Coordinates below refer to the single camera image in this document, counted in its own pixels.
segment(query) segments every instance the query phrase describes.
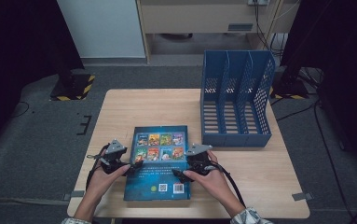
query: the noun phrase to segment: hand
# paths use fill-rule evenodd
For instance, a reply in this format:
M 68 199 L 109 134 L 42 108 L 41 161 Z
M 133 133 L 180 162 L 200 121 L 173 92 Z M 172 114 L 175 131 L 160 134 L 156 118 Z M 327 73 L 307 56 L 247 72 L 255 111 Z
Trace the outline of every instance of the hand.
M 94 171 L 85 196 L 74 214 L 74 218 L 86 220 L 88 222 L 93 220 L 94 211 L 104 194 L 120 176 L 124 175 L 126 171 L 129 170 L 130 165 L 122 166 L 109 175 L 103 168 L 101 168 L 100 161 L 97 162 L 95 167 L 98 168 Z
M 218 163 L 218 159 L 210 150 L 207 150 L 211 161 Z M 212 170 L 207 175 L 199 175 L 193 171 L 184 171 L 184 175 L 199 182 L 216 200 L 221 203 L 231 217 L 234 217 L 245 207 L 231 191 L 225 175 L 219 170 Z

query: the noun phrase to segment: yellow and black hazard tape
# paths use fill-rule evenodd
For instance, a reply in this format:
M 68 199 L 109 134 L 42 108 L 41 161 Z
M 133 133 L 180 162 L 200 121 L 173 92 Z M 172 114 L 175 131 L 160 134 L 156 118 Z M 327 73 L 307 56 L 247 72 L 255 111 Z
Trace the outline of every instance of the yellow and black hazard tape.
M 52 97 L 50 98 L 50 100 L 52 101 L 70 101 L 70 100 L 83 100 L 86 98 L 86 96 L 88 96 L 88 93 L 90 91 L 91 85 L 93 84 L 93 80 L 94 80 L 95 76 L 91 75 L 89 76 L 88 79 L 88 83 L 86 85 L 86 87 L 84 88 L 83 92 L 81 95 L 77 95 L 77 96 L 56 96 L 56 97 Z
M 306 94 L 278 94 L 278 93 L 275 93 L 273 88 L 271 87 L 270 88 L 270 98 L 271 99 L 281 99 L 281 98 L 284 98 L 284 99 L 296 99 L 296 100 L 301 100 L 301 99 L 308 99 L 309 96 L 306 95 Z

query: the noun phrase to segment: white cabinet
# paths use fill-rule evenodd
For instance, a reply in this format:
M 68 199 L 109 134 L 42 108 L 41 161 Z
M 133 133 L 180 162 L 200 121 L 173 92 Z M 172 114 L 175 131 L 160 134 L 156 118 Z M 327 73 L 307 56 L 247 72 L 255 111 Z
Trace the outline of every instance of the white cabinet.
M 299 0 L 270 0 L 249 6 L 245 0 L 137 0 L 145 51 L 153 34 L 244 33 L 253 49 L 264 49 L 273 33 L 289 33 Z
M 81 58 L 145 58 L 135 0 L 58 0 Z

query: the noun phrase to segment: picture book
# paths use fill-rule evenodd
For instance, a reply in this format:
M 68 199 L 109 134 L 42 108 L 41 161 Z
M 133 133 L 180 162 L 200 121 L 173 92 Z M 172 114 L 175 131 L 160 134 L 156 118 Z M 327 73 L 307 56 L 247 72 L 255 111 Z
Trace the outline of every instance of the picture book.
M 144 161 L 127 175 L 125 201 L 188 200 L 189 183 L 182 184 L 172 169 L 186 170 L 187 126 L 136 127 L 130 162 Z

